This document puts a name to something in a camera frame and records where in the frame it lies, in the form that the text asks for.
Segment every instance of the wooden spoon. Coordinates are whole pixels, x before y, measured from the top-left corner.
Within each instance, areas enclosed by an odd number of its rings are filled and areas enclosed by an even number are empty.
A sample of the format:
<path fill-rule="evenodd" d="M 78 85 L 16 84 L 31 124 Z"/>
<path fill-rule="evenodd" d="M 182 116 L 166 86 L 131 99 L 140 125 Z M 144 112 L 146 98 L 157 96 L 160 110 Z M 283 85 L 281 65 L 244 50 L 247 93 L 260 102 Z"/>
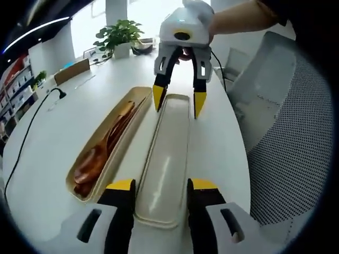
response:
<path fill-rule="evenodd" d="M 88 182 L 95 181 L 107 159 L 107 139 L 116 125 L 123 119 L 124 116 L 128 115 L 134 108 L 135 103 L 129 101 L 126 106 L 122 109 L 119 116 L 114 120 L 113 127 L 105 134 L 104 138 L 100 140 L 92 149 L 90 149 L 86 154 L 83 155 L 80 164 L 74 170 L 74 181 L 77 184 L 84 184 Z"/>

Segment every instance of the ceiling light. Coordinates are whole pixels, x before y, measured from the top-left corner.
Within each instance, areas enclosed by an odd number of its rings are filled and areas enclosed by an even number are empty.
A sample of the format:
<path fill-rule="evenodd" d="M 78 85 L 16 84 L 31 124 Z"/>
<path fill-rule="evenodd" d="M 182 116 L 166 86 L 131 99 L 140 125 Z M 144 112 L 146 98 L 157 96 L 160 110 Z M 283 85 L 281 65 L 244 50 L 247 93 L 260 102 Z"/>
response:
<path fill-rule="evenodd" d="M 24 38 L 25 36 L 29 35 L 30 33 L 40 29 L 40 28 L 43 28 L 44 26 L 47 26 L 47 25 L 50 25 L 50 24 L 53 24 L 53 23 L 56 23 L 56 22 L 59 22 L 59 21 L 63 21 L 63 20 L 67 20 L 69 19 L 70 17 L 63 17 L 62 19 L 58 19 L 58 20 L 53 20 L 53 21 L 50 21 L 46 24 L 42 24 L 40 26 L 37 26 L 36 28 L 33 28 L 32 30 L 28 31 L 27 33 L 23 34 L 22 36 L 20 36 L 19 38 L 17 38 L 16 40 L 14 40 L 11 44 L 9 44 L 7 46 L 7 48 L 5 48 L 5 50 L 2 52 L 5 53 L 11 46 L 13 46 L 14 44 L 16 44 L 18 41 L 20 41 L 22 38 Z"/>

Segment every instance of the black cable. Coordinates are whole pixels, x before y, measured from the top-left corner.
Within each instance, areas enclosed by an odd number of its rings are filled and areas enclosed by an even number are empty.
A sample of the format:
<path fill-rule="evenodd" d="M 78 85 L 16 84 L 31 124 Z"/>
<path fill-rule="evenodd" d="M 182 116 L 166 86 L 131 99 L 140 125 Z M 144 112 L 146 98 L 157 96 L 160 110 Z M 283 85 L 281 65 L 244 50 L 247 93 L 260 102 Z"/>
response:
<path fill-rule="evenodd" d="M 217 58 L 216 54 L 214 54 L 214 52 L 211 50 L 213 56 L 215 57 L 215 59 L 217 60 L 219 66 L 220 66 L 220 69 L 221 69 L 221 75 L 222 75 L 222 81 L 224 82 L 224 89 L 225 89 L 225 92 L 226 92 L 226 83 L 225 83 L 225 76 L 224 76 L 224 70 L 222 69 L 222 66 L 221 66 L 221 63 L 219 61 L 219 59 Z"/>
<path fill-rule="evenodd" d="M 23 141 L 22 141 L 22 143 L 21 143 L 21 147 L 20 147 L 19 154 L 18 154 L 17 159 L 16 159 L 16 162 L 15 162 L 15 165 L 14 165 L 14 167 L 13 167 L 13 169 L 12 169 L 12 172 L 11 172 L 11 174 L 10 174 L 10 176 L 9 176 L 9 178 L 8 178 L 8 180 L 7 180 L 7 182 L 6 182 L 6 186 L 5 186 L 5 189 L 4 189 L 4 197 L 5 197 L 5 201 L 6 201 L 7 206 L 8 206 L 8 200 L 7 200 L 7 194 L 6 194 L 7 187 L 8 187 L 8 184 L 9 184 L 11 178 L 12 178 L 12 175 L 13 175 L 13 173 L 14 173 L 16 167 L 17 167 L 17 164 L 19 163 L 20 155 L 21 155 L 21 152 L 22 152 L 23 145 L 25 144 L 25 141 L 26 141 L 26 138 L 27 138 L 27 134 L 28 134 L 28 132 L 29 132 L 29 130 L 30 130 L 30 127 L 31 127 L 31 125 L 32 125 L 32 122 L 33 122 L 35 116 L 37 115 L 39 109 L 41 108 L 42 104 L 45 102 L 45 100 L 47 99 L 47 97 L 48 97 L 54 90 L 58 90 L 58 91 L 60 92 L 59 99 L 62 99 L 62 98 L 64 98 L 64 97 L 66 96 L 66 93 L 65 93 L 64 91 L 62 91 L 60 88 L 53 88 L 53 89 L 51 90 L 51 92 L 50 92 L 48 95 L 46 95 L 46 97 L 42 100 L 41 104 L 39 105 L 39 107 L 37 108 L 36 112 L 34 113 L 34 116 L 32 117 L 30 124 L 28 125 L 27 131 L 26 131 L 26 134 L 25 134 L 25 137 L 23 138 Z"/>

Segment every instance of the white flower pot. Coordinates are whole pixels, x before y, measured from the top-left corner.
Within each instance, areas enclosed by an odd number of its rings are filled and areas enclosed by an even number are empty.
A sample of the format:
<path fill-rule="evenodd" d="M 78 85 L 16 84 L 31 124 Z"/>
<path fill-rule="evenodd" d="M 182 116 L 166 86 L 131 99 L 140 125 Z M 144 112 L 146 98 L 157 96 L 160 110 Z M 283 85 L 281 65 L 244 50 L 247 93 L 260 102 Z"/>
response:
<path fill-rule="evenodd" d="M 123 43 L 114 48 L 114 57 L 116 59 L 129 58 L 129 51 L 131 49 L 131 43 Z"/>

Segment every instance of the chair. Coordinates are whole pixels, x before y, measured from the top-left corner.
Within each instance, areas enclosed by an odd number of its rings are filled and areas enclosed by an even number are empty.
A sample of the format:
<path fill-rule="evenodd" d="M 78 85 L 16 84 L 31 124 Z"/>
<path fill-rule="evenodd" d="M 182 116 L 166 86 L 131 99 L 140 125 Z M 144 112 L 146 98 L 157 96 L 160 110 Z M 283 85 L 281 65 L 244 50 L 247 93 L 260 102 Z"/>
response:
<path fill-rule="evenodd" d="M 287 244 L 312 214 L 333 148 L 331 91 L 293 40 L 268 32 L 227 91 L 251 180 L 251 216 Z"/>

